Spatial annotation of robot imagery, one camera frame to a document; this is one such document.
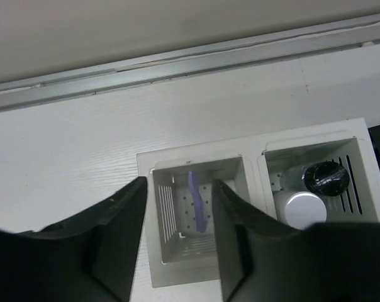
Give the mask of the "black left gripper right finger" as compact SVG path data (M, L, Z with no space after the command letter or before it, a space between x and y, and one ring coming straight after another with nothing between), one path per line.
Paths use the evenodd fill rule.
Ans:
M292 252L301 232L213 180L213 222L224 301L302 301L303 270Z

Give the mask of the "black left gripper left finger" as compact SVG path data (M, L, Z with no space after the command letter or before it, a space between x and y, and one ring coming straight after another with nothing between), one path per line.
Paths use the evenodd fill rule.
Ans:
M21 234L28 301L129 301L148 183L138 177L78 214Z

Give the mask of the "green white tube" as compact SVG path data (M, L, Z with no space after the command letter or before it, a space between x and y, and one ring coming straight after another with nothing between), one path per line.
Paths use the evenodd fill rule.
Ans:
M279 191L273 196L277 219L303 230L327 220L327 209L317 195L307 191Z

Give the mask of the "purple eyebrow razor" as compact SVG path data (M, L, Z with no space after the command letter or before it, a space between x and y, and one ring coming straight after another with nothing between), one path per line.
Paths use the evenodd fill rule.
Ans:
M189 171L187 181L188 189L193 200L196 231L204 233L208 226L208 219L204 212L204 201L201 195L201 185L197 173Z

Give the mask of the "clear bottle black cap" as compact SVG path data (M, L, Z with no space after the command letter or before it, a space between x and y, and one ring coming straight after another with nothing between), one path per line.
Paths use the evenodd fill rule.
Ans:
M350 184L350 176L338 162L323 161L296 165L283 171L280 186L285 191L308 191L322 196L339 196Z

